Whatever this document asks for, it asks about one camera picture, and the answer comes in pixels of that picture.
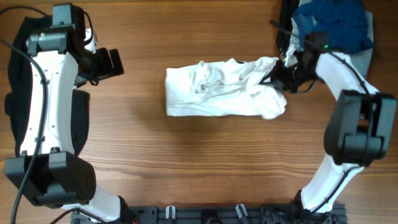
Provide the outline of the white t-shirt black print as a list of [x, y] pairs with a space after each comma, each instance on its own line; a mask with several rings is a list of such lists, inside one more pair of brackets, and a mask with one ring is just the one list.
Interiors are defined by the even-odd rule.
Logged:
[[168, 68], [165, 77], [166, 113], [169, 116], [261, 116], [274, 119], [285, 112], [287, 100], [272, 84], [260, 85], [277, 57], [251, 62], [231, 58], [224, 62], [198, 62]]

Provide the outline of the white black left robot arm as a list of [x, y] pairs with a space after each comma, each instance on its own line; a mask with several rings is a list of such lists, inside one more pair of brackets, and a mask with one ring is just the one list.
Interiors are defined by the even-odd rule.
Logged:
[[125, 201], [96, 183], [93, 166], [72, 141], [74, 89], [122, 75], [116, 49], [98, 49], [90, 17], [71, 4], [53, 6], [52, 24], [32, 31], [22, 55], [32, 67], [29, 120], [19, 156], [6, 160], [6, 176], [36, 207], [77, 212], [91, 222], [126, 223]]

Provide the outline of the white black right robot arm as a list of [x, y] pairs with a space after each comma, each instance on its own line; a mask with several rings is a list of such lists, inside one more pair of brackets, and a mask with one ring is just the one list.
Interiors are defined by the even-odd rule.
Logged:
[[298, 69], [280, 63], [261, 84], [277, 90], [296, 90], [306, 81], [321, 81], [336, 99], [326, 127], [326, 155], [312, 180], [298, 191], [293, 207], [296, 218], [331, 211], [334, 201], [350, 180], [389, 148], [397, 101], [370, 85], [342, 52], [311, 41]]

